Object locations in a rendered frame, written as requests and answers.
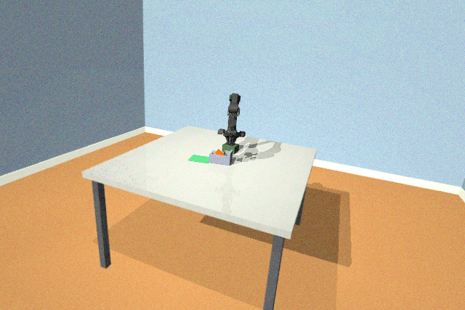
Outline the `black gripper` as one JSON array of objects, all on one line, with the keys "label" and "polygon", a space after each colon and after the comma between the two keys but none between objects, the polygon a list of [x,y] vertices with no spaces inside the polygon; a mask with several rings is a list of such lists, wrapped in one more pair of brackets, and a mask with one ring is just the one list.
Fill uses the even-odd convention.
[{"label": "black gripper", "polygon": [[[235,126],[231,126],[231,128],[234,128],[234,127],[236,127],[236,125],[235,125]],[[226,140],[227,140],[227,144],[229,144],[229,136],[226,135],[226,132],[227,132],[227,131],[225,131],[225,129],[220,129],[220,130],[218,130],[218,134],[223,134],[223,133],[224,133],[223,136],[225,136],[225,138],[226,138]],[[237,134],[234,136],[233,145],[235,144],[235,141],[236,141],[236,139],[237,139],[238,137],[244,137],[245,135],[246,135],[246,132],[245,132],[245,131],[237,132]]]}]

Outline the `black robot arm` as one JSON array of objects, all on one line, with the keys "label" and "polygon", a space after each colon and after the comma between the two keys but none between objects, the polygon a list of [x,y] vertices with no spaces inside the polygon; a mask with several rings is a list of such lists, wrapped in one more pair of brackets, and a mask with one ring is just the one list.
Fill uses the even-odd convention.
[{"label": "black robot arm", "polygon": [[[231,126],[235,126],[237,123],[237,116],[240,115],[240,108],[238,107],[239,102],[240,102],[240,95],[232,93],[230,95],[230,106],[228,106],[228,111],[227,115],[229,116],[228,118],[228,125],[229,128],[227,127],[227,132],[226,135],[229,136],[229,144],[233,146],[234,142],[234,136],[237,134],[236,127],[231,128]],[[228,114],[229,112],[229,114]]]}]

